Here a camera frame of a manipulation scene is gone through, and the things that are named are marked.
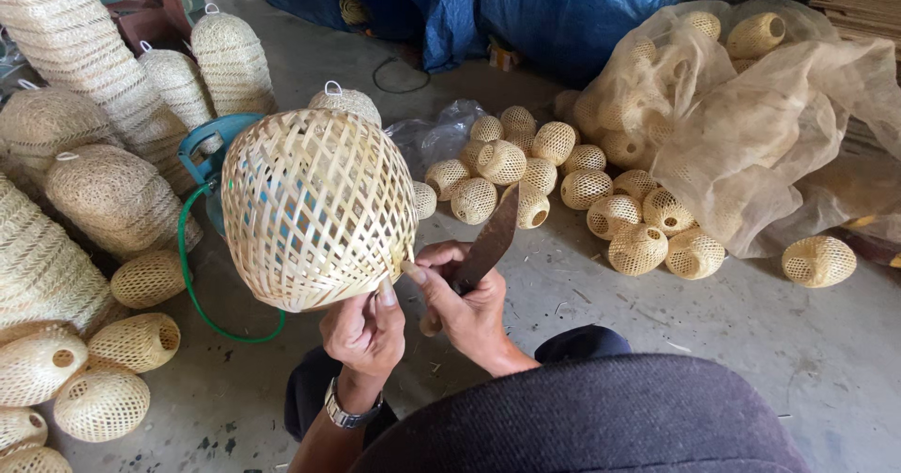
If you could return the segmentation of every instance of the wristwatch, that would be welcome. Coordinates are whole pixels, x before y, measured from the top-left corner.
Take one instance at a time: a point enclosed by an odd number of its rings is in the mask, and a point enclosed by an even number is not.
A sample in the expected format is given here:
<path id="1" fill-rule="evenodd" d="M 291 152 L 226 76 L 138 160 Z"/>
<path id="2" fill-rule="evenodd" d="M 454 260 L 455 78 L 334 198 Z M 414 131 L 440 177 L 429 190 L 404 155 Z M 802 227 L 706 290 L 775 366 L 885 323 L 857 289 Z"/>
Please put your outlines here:
<path id="1" fill-rule="evenodd" d="M 341 405 L 338 404 L 338 376 L 332 378 L 328 390 L 325 391 L 325 412 L 329 414 L 329 418 L 342 429 L 356 429 L 370 423 L 376 418 L 378 410 L 382 408 L 382 393 L 378 393 L 376 403 L 372 409 L 366 413 L 359 415 L 345 412 Z"/>

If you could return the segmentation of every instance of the green hose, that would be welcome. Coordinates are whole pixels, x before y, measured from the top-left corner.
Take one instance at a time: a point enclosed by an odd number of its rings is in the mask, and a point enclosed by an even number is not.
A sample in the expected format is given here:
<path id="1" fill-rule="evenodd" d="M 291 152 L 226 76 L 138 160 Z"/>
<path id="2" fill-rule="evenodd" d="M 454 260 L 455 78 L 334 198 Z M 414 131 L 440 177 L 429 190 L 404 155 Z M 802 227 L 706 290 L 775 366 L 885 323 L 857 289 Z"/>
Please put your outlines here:
<path id="1" fill-rule="evenodd" d="M 209 190 L 210 183 L 203 183 L 197 188 L 196 191 L 191 193 L 191 196 L 187 198 L 185 201 L 185 207 L 181 208 L 181 215 L 178 216 L 178 255 L 181 257 L 181 275 L 185 278 L 185 286 L 187 287 L 187 294 L 191 296 L 191 300 L 194 301 L 194 307 L 197 308 L 197 312 L 200 314 L 200 317 L 204 319 L 207 325 L 213 328 L 216 332 L 219 332 L 222 336 L 234 341 L 241 341 L 243 343 L 262 343 L 265 341 L 269 341 L 275 338 L 278 335 L 278 332 L 281 332 L 281 329 L 285 327 L 285 311 L 278 310 L 278 327 L 276 327 L 275 331 L 266 336 L 265 338 L 244 338 L 242 336 L 236 336 L 231 332 L 228 332 L 210 320 L 210 317 L 206 316 L 204 313 L 204 309 L 200 307 L 200 303 L 197 302 L 197 295 L 194 295 L 194 286 L 191 286 L 191 276 L 190 272 L 187 269 L 187 250 L 185 249 L 185 222 L 187 221 L 187 214 L 191 211 L 191 206 L 194 205 L 194 202 L 197 201 L 197 197 L 201 195 L 201 193 Z"/>

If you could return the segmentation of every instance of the dark pants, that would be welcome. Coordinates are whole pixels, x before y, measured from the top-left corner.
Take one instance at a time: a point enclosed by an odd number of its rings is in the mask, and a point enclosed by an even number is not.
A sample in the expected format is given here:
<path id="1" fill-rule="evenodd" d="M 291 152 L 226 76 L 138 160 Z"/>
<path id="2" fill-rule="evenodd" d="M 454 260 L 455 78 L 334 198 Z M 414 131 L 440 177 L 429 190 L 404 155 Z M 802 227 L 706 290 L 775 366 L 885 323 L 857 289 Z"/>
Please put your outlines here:
<path id="1" fill-rule="evenodd" d="M 535 350 L 535 360 L 542 364 L 563 360 L 596 359 L 612 355 L 631 353 L 629 342 L 611 329 L 586 325 L 567 330 L 547 341 Z M 316 415 L 325 404 L 325 391 L 332 378 L 341 373 L 342 363 L 332 359 L 322 347 L 307 352 L 300 365 L 287 381 L 285 395 L 285 428 L 298 442 L 304 438 L 306 430 L 313 425 Z M 374 421 L 366 426 L 363 448 L 372 443 L 379 434 L 397 422 L 397 417 L 388 402 Z"/>

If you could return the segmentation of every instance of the person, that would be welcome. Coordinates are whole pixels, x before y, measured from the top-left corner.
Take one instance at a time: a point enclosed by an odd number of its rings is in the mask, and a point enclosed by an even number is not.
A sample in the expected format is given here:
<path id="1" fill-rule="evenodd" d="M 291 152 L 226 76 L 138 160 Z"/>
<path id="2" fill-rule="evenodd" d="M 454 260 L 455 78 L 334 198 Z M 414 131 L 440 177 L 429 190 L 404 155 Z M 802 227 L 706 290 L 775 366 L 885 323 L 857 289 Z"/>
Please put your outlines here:
<path id="1" fill-rule="evenodd" d="M 336 303 L 323 345 L 291 374 L 286 428 L 298 472 L 808 473 L 786 430 L 740 376 L 704 359 L 633 354 L 589 325 L 529 357 L 501 319 L 494 268 L 467 295 L 447 278 L 469 244 L 426 246 L 402 270 L 450 342 L 494 379 L 398 421 L 381 399 L 404 354 L 404 314 L 386 278 L 377 293 Z"/>

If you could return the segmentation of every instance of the hand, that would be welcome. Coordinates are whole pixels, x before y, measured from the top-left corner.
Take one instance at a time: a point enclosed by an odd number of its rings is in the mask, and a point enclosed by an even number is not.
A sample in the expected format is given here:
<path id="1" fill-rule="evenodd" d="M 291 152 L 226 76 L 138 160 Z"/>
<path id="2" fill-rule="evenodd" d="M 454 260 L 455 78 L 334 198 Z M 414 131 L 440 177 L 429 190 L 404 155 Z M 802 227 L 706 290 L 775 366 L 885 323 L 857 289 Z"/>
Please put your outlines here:
<path id="1" fill-rule="evenodd" d="M 338 402 L 347 412 L 368 410 L 404 355 L 404 312 L 390 277 L 377 293 L 335 303 L 319 323 L 322 346 L 344 363 L 338 377 Z"/>
<path id="2" fill-rule="evenodd" d="M 492 376 L 509 375 L 538 365 L 512 344 L 504 331 L 504 277 L 492 268 L 467 295 L 459 296 L 448 285 L 469 251 L 471 243 L 455 240 L 422 248 L 415 264 L 404 261 L 401 269 L 419 284 L 428 313 L 441 317 L 450 343 Z"/>

